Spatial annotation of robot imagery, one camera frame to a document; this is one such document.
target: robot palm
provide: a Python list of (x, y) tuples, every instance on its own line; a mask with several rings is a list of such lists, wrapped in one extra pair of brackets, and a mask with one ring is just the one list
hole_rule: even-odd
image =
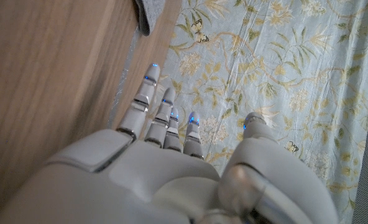
[(338, 222), (323, 184), (277, 144), (259, 114), (246, 118), (222, 177), (203, 161), (198, 113), (181, 147), (170, 89), (139, 140), (159, 73), (150, 66), (117, 131), (98, 131), (51, 157), (0, 223)]

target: wooden surface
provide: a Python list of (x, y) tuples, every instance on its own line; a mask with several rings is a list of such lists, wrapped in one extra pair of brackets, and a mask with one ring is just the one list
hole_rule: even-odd
[[(163, 65), (172, 2), (174, 22), (140, 39), (125, 107), (145, 67)], [(136, 26), (132, 1), (0, 0), (0, 208), (46, 158), (106, 127)]]

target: white robotic hand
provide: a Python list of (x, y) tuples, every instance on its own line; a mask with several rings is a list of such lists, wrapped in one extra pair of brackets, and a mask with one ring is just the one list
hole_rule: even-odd
[(168, 89), (139, 140), (160, 69), (148, 69), (117, 131), (52, 156), (0, 212), (0, 223), (337, 223), (317, 176), (250, 113), (223, 176), (203, 161), (198, 113), (184, 147)]

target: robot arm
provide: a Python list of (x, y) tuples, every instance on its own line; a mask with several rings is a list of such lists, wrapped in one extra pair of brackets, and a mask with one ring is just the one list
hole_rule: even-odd
[(160, 69), (149, 67), (117, 131), (98, 131), (52, 156), (0, 212), (0, 223), (337, 223), (328, 191), (250, 113), (223, 176), (203, 161), (200, 116), (184, 147), (175, 93), (165, 92), (139, 140)]

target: floral fabric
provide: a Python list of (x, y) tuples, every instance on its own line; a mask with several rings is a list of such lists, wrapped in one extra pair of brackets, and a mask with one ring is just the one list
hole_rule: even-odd
[(183, 0), (155, 102), (168, 87), (181, 141), (198, 111), (218, 172), (256, 111), (351, 223), (368, 129), (368, 0)]

